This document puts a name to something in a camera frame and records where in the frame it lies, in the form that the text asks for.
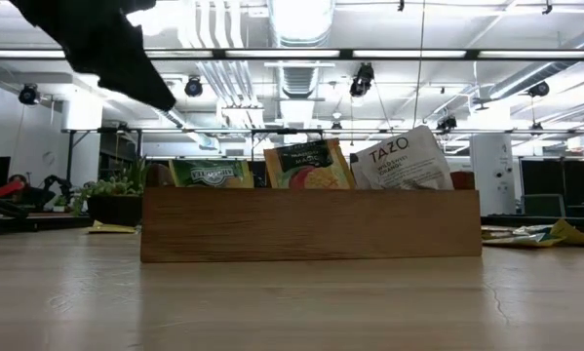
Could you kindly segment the black horizontal crossbar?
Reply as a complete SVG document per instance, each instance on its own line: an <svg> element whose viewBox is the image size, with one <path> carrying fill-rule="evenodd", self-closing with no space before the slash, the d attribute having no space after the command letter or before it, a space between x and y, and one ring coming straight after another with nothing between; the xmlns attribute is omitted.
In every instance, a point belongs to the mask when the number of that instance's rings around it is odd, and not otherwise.
<svg viewBox="0 0 584 351"><path fill-rule="evenodd" d="M584 50L150 49L151 60L584 61Z"/></svg>

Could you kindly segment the white orange Tazo tea packet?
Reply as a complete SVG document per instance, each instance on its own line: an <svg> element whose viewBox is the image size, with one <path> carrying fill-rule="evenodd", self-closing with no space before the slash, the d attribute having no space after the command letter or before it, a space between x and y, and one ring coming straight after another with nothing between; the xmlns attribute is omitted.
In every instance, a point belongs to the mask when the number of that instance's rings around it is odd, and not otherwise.
<svg viewBox="0 0 584 351"><path fill-rule="evenodd" d="M357 189L454 189L446 157L426 126L353 153L350 166Z"/></svg>

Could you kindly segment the wooden three-compartment tray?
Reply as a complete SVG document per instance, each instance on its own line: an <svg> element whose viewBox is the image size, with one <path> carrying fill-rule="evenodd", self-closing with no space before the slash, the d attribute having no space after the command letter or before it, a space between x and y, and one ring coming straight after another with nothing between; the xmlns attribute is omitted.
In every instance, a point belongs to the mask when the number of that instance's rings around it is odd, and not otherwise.
<svg viewBox="0 0 584 351"><path fill-rule="evenodd" d="M143 263L481 253L475 190L151 187L143 195Z"/></svg>

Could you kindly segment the pile of packets right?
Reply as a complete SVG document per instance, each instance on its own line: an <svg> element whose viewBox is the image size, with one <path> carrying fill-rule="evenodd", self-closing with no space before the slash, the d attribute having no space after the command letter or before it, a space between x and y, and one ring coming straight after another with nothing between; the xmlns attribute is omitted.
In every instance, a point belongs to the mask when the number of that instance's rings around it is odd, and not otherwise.
<svg viewBox="0 0 584 351"><path fill-rule="evenodd" d="M482 238L484 240L490 240L505 237L528 236L538 233L549 233L551 228L551 225L530 225L521 227L485 225L482 227Z"/></svg>

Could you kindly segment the person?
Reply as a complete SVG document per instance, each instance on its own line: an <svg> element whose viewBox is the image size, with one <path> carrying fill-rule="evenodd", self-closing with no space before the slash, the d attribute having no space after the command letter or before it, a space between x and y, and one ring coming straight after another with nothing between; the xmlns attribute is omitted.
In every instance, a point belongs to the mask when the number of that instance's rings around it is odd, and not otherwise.
<svg viewBox="0 0 584 351"><path fill-rule="evenodd" d="M11 175L9 182L19 182L23 188L11 194L11 201L15 204L43 207L55 197L51 190L44 190L31 186L24 175Z"/></svg>

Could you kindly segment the red background object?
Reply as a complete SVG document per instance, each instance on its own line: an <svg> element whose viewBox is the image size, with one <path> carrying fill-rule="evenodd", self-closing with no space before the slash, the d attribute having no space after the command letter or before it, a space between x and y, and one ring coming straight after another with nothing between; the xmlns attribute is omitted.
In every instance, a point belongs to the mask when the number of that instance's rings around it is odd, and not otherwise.
<svg viewBox="0 0 584 351"><path fill-rule="evenodd" d="M0 187L0 198L8 196L14 192L23 190L24 187L25 187L25 184L19 180L11 181L11 182L7 183L6 185Z"/></svg>

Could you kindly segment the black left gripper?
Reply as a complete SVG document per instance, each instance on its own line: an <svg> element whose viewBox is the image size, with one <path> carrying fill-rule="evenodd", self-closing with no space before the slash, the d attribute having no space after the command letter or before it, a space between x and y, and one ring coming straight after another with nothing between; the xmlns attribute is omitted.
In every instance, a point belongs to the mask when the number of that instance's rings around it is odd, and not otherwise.
<svg viewBox="0 0 584 351"><path fill-rule="evenodd" d="M174 95L143 49L139 26L127 15L152 9L155 0L10 0L34 27L66 48L78 73L95 74L97 85L162 111Z"/></svg>

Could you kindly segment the silver ceiling air duct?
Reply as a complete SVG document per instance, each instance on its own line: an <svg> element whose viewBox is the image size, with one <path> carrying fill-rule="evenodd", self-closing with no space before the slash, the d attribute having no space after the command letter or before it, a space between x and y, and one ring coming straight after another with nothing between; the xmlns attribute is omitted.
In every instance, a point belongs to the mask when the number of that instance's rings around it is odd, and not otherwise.
<svg viewBox="0 0 584 351"><path fill-rule="evenodd" d="M326 47L335 0L267 0L270 29L278 48Z"/></svg>

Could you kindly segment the orange yellow tea packet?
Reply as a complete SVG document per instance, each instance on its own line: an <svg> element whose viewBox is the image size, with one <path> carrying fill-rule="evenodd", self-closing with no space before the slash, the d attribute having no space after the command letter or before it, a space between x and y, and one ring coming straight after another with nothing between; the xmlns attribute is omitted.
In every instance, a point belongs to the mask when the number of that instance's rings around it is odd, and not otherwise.
<svg viewBox="0 0 584 351"><path fill-rule="evenodd" d="M271 186L280 189L354 189L338 139L320 139L264 151Z"/></svg>

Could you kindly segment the small potted succulent plant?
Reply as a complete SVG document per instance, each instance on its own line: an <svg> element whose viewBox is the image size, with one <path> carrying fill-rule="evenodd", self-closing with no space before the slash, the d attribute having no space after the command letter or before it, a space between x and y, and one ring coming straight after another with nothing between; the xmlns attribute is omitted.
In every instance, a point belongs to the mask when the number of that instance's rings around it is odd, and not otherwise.
<svg viewBox="0 0 584 351"><path fill-rule="evenodd" d="M73 196L72 213L103 224L138 226L147 171L145 160L137 158L108 179L85 183Z"/></svg>

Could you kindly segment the black background scaffold rail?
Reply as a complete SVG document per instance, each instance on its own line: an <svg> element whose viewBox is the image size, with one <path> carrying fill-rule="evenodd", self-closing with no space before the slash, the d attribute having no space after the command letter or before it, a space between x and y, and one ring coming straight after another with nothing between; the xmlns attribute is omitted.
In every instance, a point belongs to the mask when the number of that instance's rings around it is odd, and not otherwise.
<svg viewBox="0 0 584 351"><path fill-rule="evenodd" d="M363 138L368 140L385 139L389 136L400 135L407 133L406 129L292 129L292 128L278 128L278 129L130 129L130 128L109 128L103 127L90 130L61 130L64 134L69 134L69 146L73 148L74 145L81 141L80 137L74 139L75 135L83 134L85 136L90 134L110 134L110 135L137 135L136 152L142 155L143 140L146 135L152 136L173 136L177 135L186 139L188 142L195 142L202 150L213 150L218 153L221 152L222 146L220 139L232 138L233 140L240 137L248 139L251 145L250 159L254 159L254 149L258 145L257 139L268 139L271 136L305 136L308 139L311 137L319 137L324 139L326 137L337 137L342 140L349 140L354 144L357 140ZM475 135L508 135L518 136L521 138L528 137L527 142L551 139L554 137L577 137L584 135L584 129L560 129L560 130L544 130L544 129L509 129L509 130L467 130L467 129L445 129L432 130L431 133L439 137L439 140L447 140L451 135L457 135L458 139L471 137Z"/></svg>

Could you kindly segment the white pillar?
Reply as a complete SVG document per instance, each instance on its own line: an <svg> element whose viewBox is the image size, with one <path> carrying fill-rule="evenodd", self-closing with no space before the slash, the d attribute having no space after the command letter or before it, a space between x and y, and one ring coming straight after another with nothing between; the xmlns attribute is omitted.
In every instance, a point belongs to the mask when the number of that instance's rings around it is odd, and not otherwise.
<svg viewBox="0 0 584 351"><path fill-rule="evenodd" d="M516 198L510 136L472 135L470 159L480 195L481 215L513 215Z"/></svg>

